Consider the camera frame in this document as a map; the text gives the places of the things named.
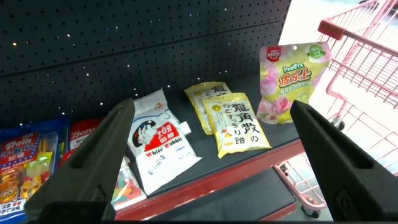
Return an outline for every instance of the black shelf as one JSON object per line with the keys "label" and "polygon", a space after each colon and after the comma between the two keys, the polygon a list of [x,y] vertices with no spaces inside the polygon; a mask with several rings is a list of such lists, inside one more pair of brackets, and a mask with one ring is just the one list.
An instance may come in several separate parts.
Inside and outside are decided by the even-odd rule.
{"label": "black shelf", "polygon": [[270,168],[151,220],[256,221],[294,202],[292,193]]}
{"label": "black shelf", "polygon": [[[227,81],[226,84],[232,92],[245,93],[252,104],[254,112],[257,111],[257,107],[261,99],[258,74],[248,75],[243,78],[236,78],[234,80]],[[245,161],[246,159],[250,159],[263,153],[271,152],[273,149],[299,138],[293,124],[272,125],[261,122],[262,129],[264,130],[264,133],[266,134],[273,149],[237,152],[234,154],[227,154],[222,159],[219,159],[217,157],[218,152],[216,148],[215,137],[213,135],[208,136],[203,132],[195,110],[186,94],[181,92],[176,95],[169,96],[167,97],[167,101],[173,114],[181,122],[187,121],[189,124],[192,132],[187,135],[187,139],[193,150],[195,150],[197,156],[202,157],[202,160],[197,162],[187,171],[177,176],[168,184],[163,185],[159,190],[149,195],[149,197],[172,190],[201,177],[214,174],[219,170]],[[138,174],[138,169],[134,163],[132,165],[132,170],[135,174]]]}

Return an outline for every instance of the plastic packaging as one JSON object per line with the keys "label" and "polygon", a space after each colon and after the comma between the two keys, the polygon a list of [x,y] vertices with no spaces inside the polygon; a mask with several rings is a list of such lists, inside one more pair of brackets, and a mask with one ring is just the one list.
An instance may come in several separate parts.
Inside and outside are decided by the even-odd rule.
{"label": "plastic packaging", "polygon": [[228,153],[271,148],[244,93],[203,99],[203,104],[216,137],[219,158]]}
{"label": "plastic packaging", "polygon": [[162,90],[134,101],[127,144],[136,157],[144,191],[150,195],[193,166],[197,157],[167,107]]}
{"label": "plastic packaging", "polygon": [[112,196],[112,205],[115,210],[126,208],[134,203],[144,200],[145,193],[139,188],[137,180],[123,157],[118,175],[118,180]]}
{"label": "plastic packaging", "polygon": [[25,219],[24,204],[55,170],[65,120],[0,130],[0,222]]}
{"label": "plastic packaging", "polygon": [[260,50],[261,101],[257,118],[269,124],[291,123],[294,100],[308,103],[331,61],[327,43],[262,47]]}
{"label": "plastic packaging", "polygon": [[[64,155],[62,163],[76,151],[78,146],[95,130],[102,120],[103,117],[91,118],[72,124],[69,142],[71,150]],[[129,163],[130,160],[123,156],[111,201],[115,210],[122,209],[146,198],[145,193],[137,184],[137,180],[128,165]]]}
{"label": "plastic packaging", "polygon": [[198,115],[204,132],[207,135],[212,134],[209,118],[206,115],[206,110],[201,99],[208,99],[213,96],[222,96],[231,93],[228,86],[226,86],[225,82],[204,82],[193,85],[185,89],[184,92],[195,108],[195,112]]}
{"label": "plastic packaging", "polygon": [[69,150],[63,155],[62,160],[60,161],[61,165],[70,157],[70,155],[73,154],[75,149],[80,146],[88,135],[94,131],[102,120],[103,117],[91,118],[72,124],[70,128],[70,142],[68,143]]}

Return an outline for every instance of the white candy bag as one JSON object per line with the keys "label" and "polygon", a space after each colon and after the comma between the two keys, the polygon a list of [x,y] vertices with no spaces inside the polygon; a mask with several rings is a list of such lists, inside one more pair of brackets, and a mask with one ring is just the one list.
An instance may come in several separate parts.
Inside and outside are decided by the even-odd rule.
{"label": "white candy bag", "polygon": [[135,100],[134,106],[127,144],[136,157],[144,192],[150,195],[201,158],[168,109],[163,90]]}

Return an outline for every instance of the black pegboard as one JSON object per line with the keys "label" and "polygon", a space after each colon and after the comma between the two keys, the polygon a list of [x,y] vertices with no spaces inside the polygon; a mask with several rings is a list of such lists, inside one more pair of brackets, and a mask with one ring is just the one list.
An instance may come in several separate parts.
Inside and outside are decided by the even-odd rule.
{"label": "black pegboard", "polygon": [[289,0],[3,1],[0,127],[258,71]]}

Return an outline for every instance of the store shelf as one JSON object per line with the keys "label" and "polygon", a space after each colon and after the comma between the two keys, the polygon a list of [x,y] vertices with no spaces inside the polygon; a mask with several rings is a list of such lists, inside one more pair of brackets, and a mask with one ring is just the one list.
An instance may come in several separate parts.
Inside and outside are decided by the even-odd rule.
{"label": "store shelf", "polygon": [[295,199],[269,168],[151,220],[256,221],[287,207],[295,209]]}
{"label": "store shelf", "polygon": [[[226,83],[232,92],[244,92],[254,111],[257,111],[261,99],[258,74],[236,78]],[[187,201],[227,187],[303,152],[293,124],[261,123],[273,149],[227,154],[219,159],[214,136],[205,135],[186,95],[179,93],[168,97],[167,100],[169,108],[175,116],[181,122],[187,121],[190,125],[192,132],[187,139],[196,154],[203,159],[149,195],[149,199],[146,201],[120,210],[118,212],[119,219],[140,220],[167,212]],[[134,173],[138,173],[134,163],[132,170]]]}
{"label": "store shelf", "polygon": [[[259,90],[259,75],[250,75],[244,78],[237,78],[226,82],[232,92],[243,92],[247,94],[254,111],[257,111],[258,103],[261,99]],[[222,159],[217,156],[216,140],[214,136],[207,136],[200,125],[198,116],[188,97],[184,94],[177,94],[167,98],[169,108],[174,115],[181,121],[187,121],[192,132],[187,136],[193,150],[202,160],[180,174],[173,181],[162,186],[150,196],[154,196],[168,190],[179,187],[183,184],[197,180],[200,177],[210,175],[239,162],[258,156],[272,149],[261,149],[256,151],[227,154]],[[261,123],[262,128],[272,147],[279,147],[290,143],[299,138],[293,124],[271,125]]]}

